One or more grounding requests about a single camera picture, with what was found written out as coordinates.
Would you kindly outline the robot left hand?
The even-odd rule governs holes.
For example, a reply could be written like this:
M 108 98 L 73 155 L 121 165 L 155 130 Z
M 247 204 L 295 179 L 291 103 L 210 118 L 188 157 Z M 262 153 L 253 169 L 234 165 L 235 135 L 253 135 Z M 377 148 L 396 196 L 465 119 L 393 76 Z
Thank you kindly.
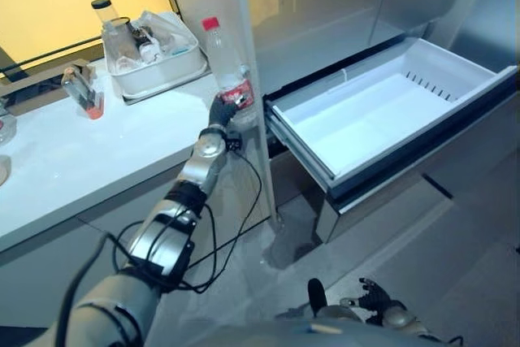
M 226 101 L 222 94 L 217 94 L 210 106 L 208 127 L 226 128 L 237 113 L 245 107 L 245 103 L 246 98 L 242 95 Z

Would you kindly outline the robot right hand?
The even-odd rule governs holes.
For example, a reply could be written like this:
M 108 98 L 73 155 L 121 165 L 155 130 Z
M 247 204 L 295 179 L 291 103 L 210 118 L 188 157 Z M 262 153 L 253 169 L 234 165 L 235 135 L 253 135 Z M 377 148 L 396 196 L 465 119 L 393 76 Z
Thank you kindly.
M 388 293 L 373 280 L 360 278 L 359 282 L 362 284 L 362 289 L 366 290 L 366 294 L 358 298 L 357 306 L 363 310 L 375 312 L 375 315 L 367 320 L 368 323 L 382 326 L 384 313 L 387 310 L 393 307 L 406 310 L 406 306 L 402 302 L 391 299 Z

